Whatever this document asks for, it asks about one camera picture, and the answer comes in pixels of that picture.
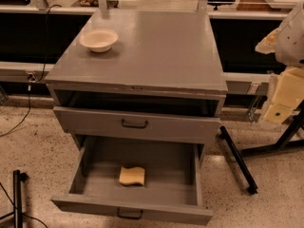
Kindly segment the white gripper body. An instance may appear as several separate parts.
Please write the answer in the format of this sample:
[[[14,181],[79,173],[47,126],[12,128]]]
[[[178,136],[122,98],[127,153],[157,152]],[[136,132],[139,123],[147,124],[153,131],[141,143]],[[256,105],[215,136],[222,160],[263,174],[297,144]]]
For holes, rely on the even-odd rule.
[[[287,120],[304,100],[304,69],[287,66],[269,84],[269,93],[263,105],[261,122],[280,125]]]

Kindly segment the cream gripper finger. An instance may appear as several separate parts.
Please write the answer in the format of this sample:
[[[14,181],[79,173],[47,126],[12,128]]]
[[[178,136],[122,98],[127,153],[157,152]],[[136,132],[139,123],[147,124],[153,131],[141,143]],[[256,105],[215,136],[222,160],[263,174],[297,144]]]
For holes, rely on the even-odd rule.
[[[255,51],[262,54],[270,54],[276,52],[276,37],[278,35],[278,29],[274,29],[267,36],[265,36],[260,42],[257,43]]]

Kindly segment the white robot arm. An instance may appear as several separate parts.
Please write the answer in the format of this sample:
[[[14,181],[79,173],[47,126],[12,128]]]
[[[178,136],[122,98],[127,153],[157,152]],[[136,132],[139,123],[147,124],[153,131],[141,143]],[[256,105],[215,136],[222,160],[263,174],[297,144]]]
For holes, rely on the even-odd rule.
[[[278,28],[265,36],[256,52],[273,53],[286,68],[273,75],[259,123],[267,128],[282,124],[304,100],[304,8],[298,2]]]

